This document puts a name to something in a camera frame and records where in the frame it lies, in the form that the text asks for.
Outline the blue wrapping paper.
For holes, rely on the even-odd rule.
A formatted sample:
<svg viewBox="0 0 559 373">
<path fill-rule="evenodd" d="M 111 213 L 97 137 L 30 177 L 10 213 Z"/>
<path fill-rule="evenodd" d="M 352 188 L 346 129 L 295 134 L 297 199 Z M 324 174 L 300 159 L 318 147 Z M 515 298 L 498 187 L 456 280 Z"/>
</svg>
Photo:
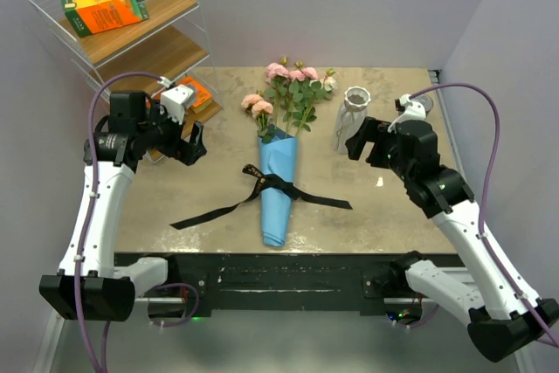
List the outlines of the blue wrapping paper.
<svg viewBox="0 0 559 373">
<path fill-rule="evenodd" d="M 276 175 L 285 182 L 293 183 L 298 139 L 287 135 L 279 128 L 273 128 L 275 133 L 270 143 L 259 140 L 259 169 L 265 175 Z M 286 242 L 292 198 L 274 187 L 263 190 L 260 198 L 263 243 L 267 246 L 282 247 Z"/>
</svg>

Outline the small pink rose stem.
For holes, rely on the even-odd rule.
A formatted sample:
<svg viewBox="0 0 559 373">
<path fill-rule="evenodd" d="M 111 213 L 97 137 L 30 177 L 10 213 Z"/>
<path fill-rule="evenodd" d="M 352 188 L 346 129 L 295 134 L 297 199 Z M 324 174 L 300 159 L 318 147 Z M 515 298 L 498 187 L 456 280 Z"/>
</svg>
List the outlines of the small pink rose stem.
<svg viewBox="0 0 559 373">
<path fill-rule="evenodd" d="M 316 119 L 315 104 L 320 90 L 319 75 L 313 67 L 297 61 L 288 74 L 286 95 L 282 107 L 285 133 L 297 137 L 303 130 L 310 132 L 310 123 Z"/>
</svg>

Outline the large pink rose stem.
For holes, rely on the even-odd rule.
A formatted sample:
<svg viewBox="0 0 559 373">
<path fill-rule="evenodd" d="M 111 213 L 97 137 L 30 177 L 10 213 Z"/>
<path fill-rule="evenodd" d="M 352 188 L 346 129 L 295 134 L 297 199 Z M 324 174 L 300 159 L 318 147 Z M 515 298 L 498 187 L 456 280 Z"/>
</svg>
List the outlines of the large pink rose stem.
<svg viewBox="0 0 559 373">
<path fill-rule="evenodd" d="M 283 89 L 289 82 L 289 71 L 287 69 L 288 58 L 282 57 L 278 62 L 272 62 L 266 67 L 266 83 L 274 90 L 273 96 L 273 125 L 278 126 L 280 111 L 280 99 L 283 96 Z"/>
</svg>

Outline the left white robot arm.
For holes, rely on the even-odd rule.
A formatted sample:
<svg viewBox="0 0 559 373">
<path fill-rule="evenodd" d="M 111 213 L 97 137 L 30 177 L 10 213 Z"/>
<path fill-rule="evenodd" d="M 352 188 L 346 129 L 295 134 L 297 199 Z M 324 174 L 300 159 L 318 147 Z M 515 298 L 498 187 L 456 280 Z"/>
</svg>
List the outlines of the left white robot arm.
<svg viewBox="0 0 559 373">
<path fill-rule="evenodd" d="M 144 257 L 130 266 L 114 264 L 122 206 L 139 161 L 150 150 L 190 166 L 204 156 L 203 125 L 182 138 L 185 115 L 197 100 L 179 85 L 151 99 L 144 92 L 114 92 L 110 111 L 84 145 L 84 189 L 72 239 L 55 274 L 39 282 L 40 295 L 65 319 L 125 321 L 135 299 L 152 288 L 175 294 L 181 275 L 165 259 Z"/>
</svg>

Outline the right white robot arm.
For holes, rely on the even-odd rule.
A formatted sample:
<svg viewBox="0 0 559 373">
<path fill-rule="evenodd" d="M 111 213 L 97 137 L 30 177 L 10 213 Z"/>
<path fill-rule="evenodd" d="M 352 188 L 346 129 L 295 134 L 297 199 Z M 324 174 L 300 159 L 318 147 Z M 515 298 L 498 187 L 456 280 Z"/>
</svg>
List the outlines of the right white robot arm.
<svg viewBox="0 0 559 373">
<path fill-rule="evenodd" d="M 494 363 L 541 338 L 558 320 L 557 301 L 542 298 L 514 268 L 481 221 L 465 179 L 441 164 L 431 125 L 368 117 L 346 142 L 349 158 L 359 159 L 368 142 L 373 149 L 366 162 L 401 179 L 409 199 L 450 241 L 474 281 L 469 287 L 410 252 L 389 276 L 391 291 L 431 298 L 466 326 L 475 348 Z"/>
</svg>

